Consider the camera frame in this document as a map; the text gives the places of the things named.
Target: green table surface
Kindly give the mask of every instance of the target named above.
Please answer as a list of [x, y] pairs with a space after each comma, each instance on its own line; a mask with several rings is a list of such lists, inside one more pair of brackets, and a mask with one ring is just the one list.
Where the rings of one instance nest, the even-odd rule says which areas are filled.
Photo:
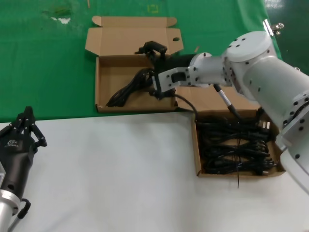
[[2, 0], [0, 15], [0, 122], [27, 105], [37, 119], [111, 115], [95, 110], [96, 56], [84, 49], [94, 15], [176, 17], [182, 54], [213, 55], [268, 18], [262, 0]]

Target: power cord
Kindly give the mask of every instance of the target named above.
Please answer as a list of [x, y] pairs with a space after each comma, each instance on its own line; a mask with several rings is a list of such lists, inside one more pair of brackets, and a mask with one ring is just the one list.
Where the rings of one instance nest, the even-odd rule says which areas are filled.
[[108, 107], [122, 107], [125, 105], [129, 96], [138, 90], [142, 90], [150, 87], [153, 84], [152, 76], [154, 75], [154, 70], [151, 68], [145, 68], [138, 71], [134, 76], [132, 81], [118, 90], [107, 102]]
[[[258, 110], [255, 118], [242, 121], [209, 116], [197, 122], [199, 151], [205, 173], [239, 174], [250, 171], [263, 175], [276, 166], [267, 146], [272, 139], [270, 129], [258, 125], [261, 112]], [[232, 139], [238, 140], [238, 144], [224, 144]]]

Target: metal cylinder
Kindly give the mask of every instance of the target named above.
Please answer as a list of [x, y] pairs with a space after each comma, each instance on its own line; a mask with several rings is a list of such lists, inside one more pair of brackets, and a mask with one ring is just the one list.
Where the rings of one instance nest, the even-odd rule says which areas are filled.
[[0, 202], [0, 232], [7, 232], [13, 215], [13, 208], [5, 201]]
[[297, 100], [309, 93], [308, 76], [274, 56], [251, 66], [243, 83], [278, 128], [304, 103]]
[[201, 53], [193, 57], [190, 62], [189, 74], [192, 80], [198, 78], [203, 84], [226, 85], [223, 76], [223, 60], [212, 57], [209, 53]]

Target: box flap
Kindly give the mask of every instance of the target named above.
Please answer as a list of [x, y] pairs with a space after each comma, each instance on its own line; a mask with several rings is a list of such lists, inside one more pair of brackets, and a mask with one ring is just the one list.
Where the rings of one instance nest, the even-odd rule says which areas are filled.
[[93, 17], [102, 28], [90, 28], [86, 50], [99, 56], [133, 55], [145, 42], [156, 41], [165, 45], [167, 55], [183, 49], [175, 18], [167, 17]]
[[[222, 87], [222, 90], [237, 110], [256, 110], [260, 107], [238, 94], [232, 87]], [[225, 102], [212, 86], [207, 88], [177, 87], [176, 92], [190, 101], [199, 112], [227, 109]], [[180, 99], [176, 101], [178, 107], [191, 110], [191, 107], [184, 101]]]
[[173, 17], [101, 17], [93, 16], [92, 22], [111, 28], [168, 28], [177, 23]]

